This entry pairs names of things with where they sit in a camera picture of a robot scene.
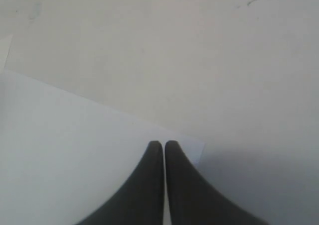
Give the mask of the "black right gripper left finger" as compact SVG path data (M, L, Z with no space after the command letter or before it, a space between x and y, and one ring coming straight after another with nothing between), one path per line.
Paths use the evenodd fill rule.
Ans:
M120 189L81 225L161 225L164 210L162 145L151 141Z

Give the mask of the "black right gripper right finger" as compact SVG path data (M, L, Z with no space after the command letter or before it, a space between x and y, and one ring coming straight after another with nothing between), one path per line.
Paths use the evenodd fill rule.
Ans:
M177 141L168 141L164 154L173 225L265 224L212 187L192 165Z

